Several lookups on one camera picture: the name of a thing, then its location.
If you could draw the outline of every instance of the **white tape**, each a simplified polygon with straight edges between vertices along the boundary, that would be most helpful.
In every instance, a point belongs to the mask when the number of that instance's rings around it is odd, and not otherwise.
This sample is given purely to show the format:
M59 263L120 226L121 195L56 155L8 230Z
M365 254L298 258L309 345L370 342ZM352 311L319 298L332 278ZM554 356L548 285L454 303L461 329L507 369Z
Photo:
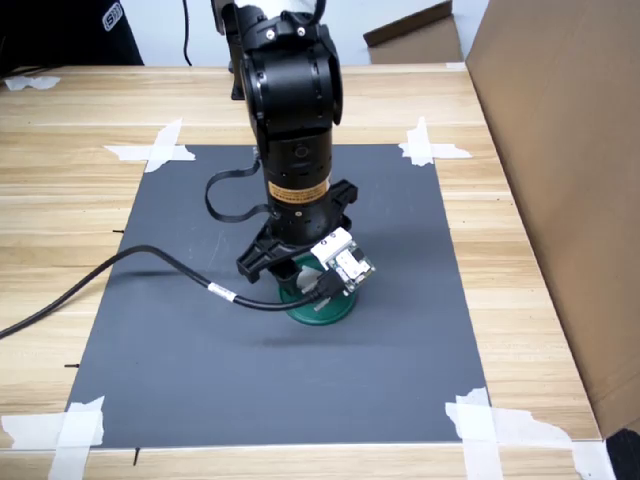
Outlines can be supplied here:
M420 117L416 128L407 130L407 143L398 146L402 149L402 156L411 157L411 163L419 167L433 163L434 158L471 158L469 152L452 143L432 144L424 117Z
M469 152L456 147L453 143L433 143L431 153L434 158L471 158Z
M47 90L55 87L60 81L60 77L24 77L17 76L5 78L4 83L12 92L23 90L26 87L32 87L36 90Z
M49 480L82 480L92 445L102 445L104 397L72 403L66 413L5 415L3 430L13 450L54 450Z
M463 71L467 69L467 64L464 62L447 62L446 66L449 70Z
M233 299L237 297L237 295L233 293L231 290L227 290L222 285L218 285L217 283L213 283L213 282L209 284L209 286L207 287L207 290L209 290L211 293L215 293L216 295L224 298L225 300L228 300L229 302L233 302Z
M176 145L181 127L182 119L170 123L158 132L153 145L105 145L104 148L118 155L122 161L147 160L145 173L155 172L170 160L192 161L196 159L196 156L189 152L184 145Z
M445 411L462 439L467 478L502 479L498 445L508 445L570 450L583 479L615 480L604 442L573 442L564 430L535 420L531 412L489 407L485 388L456 397Z

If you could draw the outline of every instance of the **cardboard box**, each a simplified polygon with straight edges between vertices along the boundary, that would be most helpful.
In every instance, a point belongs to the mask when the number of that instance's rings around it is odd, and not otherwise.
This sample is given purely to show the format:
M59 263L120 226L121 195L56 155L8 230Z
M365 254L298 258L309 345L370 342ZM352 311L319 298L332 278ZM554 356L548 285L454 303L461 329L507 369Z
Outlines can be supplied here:
M364 34L371 63L443 63L463 60L446 0Z
M491 0L467 60L604 436L640 431L640 2Z

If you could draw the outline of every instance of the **orange label band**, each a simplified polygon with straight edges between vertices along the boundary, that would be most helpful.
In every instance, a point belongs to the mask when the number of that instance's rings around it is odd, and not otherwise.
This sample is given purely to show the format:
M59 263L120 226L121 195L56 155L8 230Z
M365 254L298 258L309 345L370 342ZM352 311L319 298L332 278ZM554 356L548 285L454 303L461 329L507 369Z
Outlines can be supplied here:
M315 202L319 198L322 198L324 194L329 191L329 177L314 187L304 188L302 190L289 190L288 188L279 187L271 182L268 182L268 185L269 194L276 200L299 205L302 203Z

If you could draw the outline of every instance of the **robotic arm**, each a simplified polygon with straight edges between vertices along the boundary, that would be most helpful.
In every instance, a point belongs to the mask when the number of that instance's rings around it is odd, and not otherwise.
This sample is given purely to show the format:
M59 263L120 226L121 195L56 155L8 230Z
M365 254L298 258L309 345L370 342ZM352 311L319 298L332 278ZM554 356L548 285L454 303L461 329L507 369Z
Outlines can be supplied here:
M217 212L208 198L207 207L223 222L269 213L237 266L251 283L267 269L288 292L296 289L300 273L296 257L319 242L326 244L325 237L335 238L337 230L343 240L342 232L351 239L351 221L344 210L358 195L346 180L330 183L331 133L342 116L342 80L329 30L319 24L325 1L318 0L312 13L286 9L286 4L300 3L212 0L217 29L229 43L232 98L246 100L257 152L252 168L218 173L207 192L219 180L253 175L262 166L268 202L238 216ZM355 248L351 243L338 242L336 248ZM348 279L344 270L338 272ZM359 285L357 278L351 279L353 289Z

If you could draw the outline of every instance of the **wood grain surface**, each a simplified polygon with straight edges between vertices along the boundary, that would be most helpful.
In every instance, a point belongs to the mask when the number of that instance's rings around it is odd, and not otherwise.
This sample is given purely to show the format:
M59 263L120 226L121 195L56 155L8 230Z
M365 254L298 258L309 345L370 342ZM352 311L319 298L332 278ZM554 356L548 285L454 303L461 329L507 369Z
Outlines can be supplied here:
M224 69L74 67L55 75L62 80L51 90L0 87L0 328L117 250L113 230L127 222L144 165L121 162L103 145L152 144L178 118L180 144L254 143ZM401 143L424 116L432 142L473 156L436 167L493 405L528 410L574 440L599 438L468 73L377 65L344 68L343 81L335 143ZM80 362L106 280L0 342L0 415L63 411L76 373L64 365ZM0 431L0 448L10 445ZM132 451L94 451L86 478L466 475L460 445L143 450L135 468L132 459ZM567 452L505 449L502 461L505 478L577 478ZM46 478L48 465L48 454L4 451L0 478Z

